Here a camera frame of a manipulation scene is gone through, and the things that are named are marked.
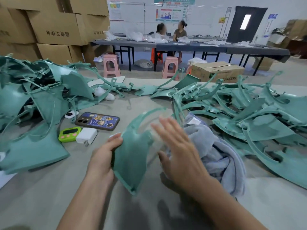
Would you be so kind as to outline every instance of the phone case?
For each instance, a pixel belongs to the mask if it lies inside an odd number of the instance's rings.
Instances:
[[[84,112],[76,121],[75,125],[91,127],[101,130],[113,131],[119,122],[119,117]]]

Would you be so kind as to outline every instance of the hand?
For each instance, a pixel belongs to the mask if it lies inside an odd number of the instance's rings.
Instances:
[[[113,181],[114,173],[111,169],[112,150],[122,144],[121,133],[110,137],[100,148],[95,149],[87,166],[86,174],[101,176],[101,179]]]
[[[151,126],[172,152],[171,160],[164,152],[158,152],[163,170],[175,184],[197,200],[199,188],[211,177],[182,127],[173,118],[159,117],[159,121],[163,128],[154,123]]]

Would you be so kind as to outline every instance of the right hand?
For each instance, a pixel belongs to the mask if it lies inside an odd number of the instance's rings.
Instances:
[[[158,152],[163,170],[176,185],[197,200],[198,191],[211,176],[194,144],[176,120],[159,117],[159,122],[163,128],[154,123],[151,126],[172,152],[171,160],[164,152]]]

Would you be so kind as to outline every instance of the warning sign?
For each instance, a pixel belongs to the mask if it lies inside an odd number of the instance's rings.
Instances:
[[[225,23],[225,17],[220,17],[219,18],[219,23]]]

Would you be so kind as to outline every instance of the green timer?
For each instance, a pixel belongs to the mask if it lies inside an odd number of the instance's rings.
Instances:
[[[80,131],[81,131],[80,127],[66,128],[63,131],[60,131],[59,141],[61,141],[62,143],[75,141]]]

